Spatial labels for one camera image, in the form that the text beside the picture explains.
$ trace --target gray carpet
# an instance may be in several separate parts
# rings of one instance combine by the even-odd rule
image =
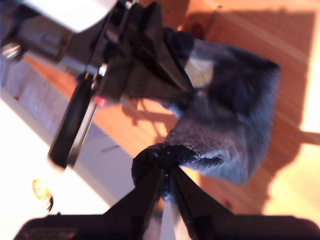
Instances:
[[[52,136],[56,134],[69,100],[25,61],[1,58],[1,86],[6,89]],[[105,134],[94,124],[86,139]]]

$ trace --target screw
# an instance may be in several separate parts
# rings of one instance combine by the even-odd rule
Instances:
[[[2,47],[2,55],[8,60],[14,59],[20,51],[21,46],[16,42],[10,42]]]

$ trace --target hardwood floor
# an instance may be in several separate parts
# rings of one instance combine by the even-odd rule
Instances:
[[[281,66],[266,161],[245,185],[192,179],[237,214],[294,215],[320,225],[320,2],[315,0],[160,0],[163,22],[207,41],[255,52]],[[140,1],[143,5],[149,0]],[[68,98],[74,80],[26,61]],[[97,111],[95,124],[131,156],[158,143],[176,119],[147,99]]]

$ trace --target fabric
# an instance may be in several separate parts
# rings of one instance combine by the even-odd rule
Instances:
[[[278,65],[241,48],[206,42],[185,32],[168,31],[165,36],[194,92],[163,103],[178,121],[164,143],[133,159],[133,181],[138,182],[155,162],[165,162],[167,167],[177,164],[245,183],[268,148]]]

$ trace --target white surface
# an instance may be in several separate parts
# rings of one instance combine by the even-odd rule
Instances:
[[[23,4],[79,33],[100,21],[117,0],[24,0]]]
[[[51,136],[3,89],[1,98],[0,240],[13,239],[26,221],[48,214],[33,195],[34,179],[53,195],[51,214],[107,211],[109,205],[74,170],[55,170],[46,160]]]

